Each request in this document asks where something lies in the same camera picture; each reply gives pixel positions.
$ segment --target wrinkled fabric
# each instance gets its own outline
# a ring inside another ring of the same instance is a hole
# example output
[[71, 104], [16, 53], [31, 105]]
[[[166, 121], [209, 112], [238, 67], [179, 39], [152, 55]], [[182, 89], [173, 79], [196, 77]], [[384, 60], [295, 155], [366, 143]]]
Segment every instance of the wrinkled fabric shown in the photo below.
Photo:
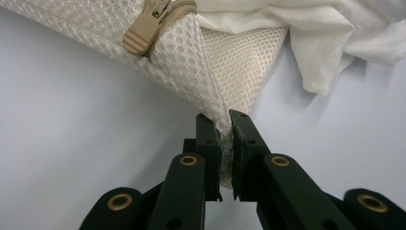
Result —
[[326, 96], [354, 57], [394, 64], [406, 53], [406, 1], [197, 0], [200, 26], [227, 33], [288, 26], [304, 89]]

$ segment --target white fabric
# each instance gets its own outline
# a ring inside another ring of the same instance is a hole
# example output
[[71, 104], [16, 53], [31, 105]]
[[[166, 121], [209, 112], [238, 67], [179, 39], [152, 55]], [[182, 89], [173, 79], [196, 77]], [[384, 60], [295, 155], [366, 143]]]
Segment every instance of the white fabric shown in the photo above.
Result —
[[251, 112], [287, 29], [202, 33], [190, 13], [160, 36], [149, 60], [129, 54], [122, 44], [143, 5], [143, 0], [0, 0], [0, 6], [130, 65], [194, 104], [220, 133], [222, 184], [230, 187], [233, 135], [228, 110]]
[[326, 96], [353, 60], [394, 64], [406, 53], [404, 0], [197, 0], [202, 27], [242, 33], [289, 26], [304, 88]]

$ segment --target white table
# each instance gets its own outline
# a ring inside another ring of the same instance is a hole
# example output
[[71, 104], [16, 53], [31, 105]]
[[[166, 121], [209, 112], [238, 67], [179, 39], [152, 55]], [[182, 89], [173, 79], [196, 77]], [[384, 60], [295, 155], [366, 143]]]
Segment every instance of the white table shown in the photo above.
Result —
[[[289, 43], [252, 115], [273, 152], [326, 192], [406, 209], [406, 59], [356, 60], [327, 98], [302, 89]], [[134, 70], [0, 9], [0, 229], [78, 229], [105, 192], [161, 182], [198, 111]], [[255, 204], [207, 203], [206, 229], [261, 229]]]

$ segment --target zipper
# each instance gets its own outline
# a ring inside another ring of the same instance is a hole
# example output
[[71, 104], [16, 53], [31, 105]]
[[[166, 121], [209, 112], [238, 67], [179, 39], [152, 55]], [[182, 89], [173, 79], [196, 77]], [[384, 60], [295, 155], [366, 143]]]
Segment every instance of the zipper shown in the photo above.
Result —
[[171, 0], [146, 0], [143, 11], [124, 34], [124, 48], [133, 55], [149, 57], [161, 31], [167, 30], [188, 12], [196, 12], [194, 0], [173, 3]]

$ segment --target mesh laundry bag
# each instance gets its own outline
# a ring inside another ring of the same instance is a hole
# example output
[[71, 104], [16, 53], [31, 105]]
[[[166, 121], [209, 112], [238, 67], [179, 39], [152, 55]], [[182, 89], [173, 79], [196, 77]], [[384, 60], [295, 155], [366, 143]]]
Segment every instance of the mesh laundry bag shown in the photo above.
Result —
[[123, 46], [126, 30], [144, 0], [0, 0], [0, 6], [31, 18], [160, 83], [214, 121], [223, 148], [221, 181], [231, 186], [232, 127], [229, 109], [250, 113], [287, 29], [226, 34], [199, 27], [187, 13], [160, 33], [149, 57]]

